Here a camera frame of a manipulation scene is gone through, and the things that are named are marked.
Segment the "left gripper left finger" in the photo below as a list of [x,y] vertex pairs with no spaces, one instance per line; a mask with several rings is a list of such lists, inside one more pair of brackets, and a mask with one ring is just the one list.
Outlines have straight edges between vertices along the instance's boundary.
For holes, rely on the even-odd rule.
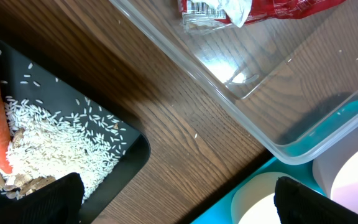
[[19,200],[0,194],[0,223],[78,223],[84,191],[71,173]]

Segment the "white napkin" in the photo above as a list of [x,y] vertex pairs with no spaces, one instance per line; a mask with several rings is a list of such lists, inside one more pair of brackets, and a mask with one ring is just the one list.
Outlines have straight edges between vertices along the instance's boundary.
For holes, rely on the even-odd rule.
[[242,27],[252,8],[252,0],[205,0],[206,4],[217,10],[223,10],[231,22]]

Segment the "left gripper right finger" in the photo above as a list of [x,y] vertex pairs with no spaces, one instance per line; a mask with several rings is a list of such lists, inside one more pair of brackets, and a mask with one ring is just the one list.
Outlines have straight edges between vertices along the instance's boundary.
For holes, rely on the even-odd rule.
[[282,224],[358,224],[358,214],[290,177],[277,179],[273,201]]

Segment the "white bowl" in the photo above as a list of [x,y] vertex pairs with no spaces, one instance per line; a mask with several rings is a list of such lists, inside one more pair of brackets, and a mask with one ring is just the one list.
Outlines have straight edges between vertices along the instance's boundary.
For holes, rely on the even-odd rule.
[[281,224],[274,204],[275,186],[280,177],[290,177],[282,172],[256,175],[233,196],[231,218],[238,224]]

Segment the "pink bowl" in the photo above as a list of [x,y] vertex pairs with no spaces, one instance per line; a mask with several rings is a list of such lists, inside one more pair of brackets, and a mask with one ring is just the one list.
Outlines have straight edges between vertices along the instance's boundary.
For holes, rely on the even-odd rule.
[[358,127],[313,160],[325,196],[358,214]]

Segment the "red snack wrapper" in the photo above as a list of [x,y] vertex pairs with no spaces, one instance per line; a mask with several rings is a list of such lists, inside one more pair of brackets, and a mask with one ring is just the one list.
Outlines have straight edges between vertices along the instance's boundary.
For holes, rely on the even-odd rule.
[[[226,27],[237,27],[223,10],[205,0],[178,0],[182,24],[187,32],[207,33]],[[244,25],[267,19],[303,19],[342,4],[345,0],[252,0]]]

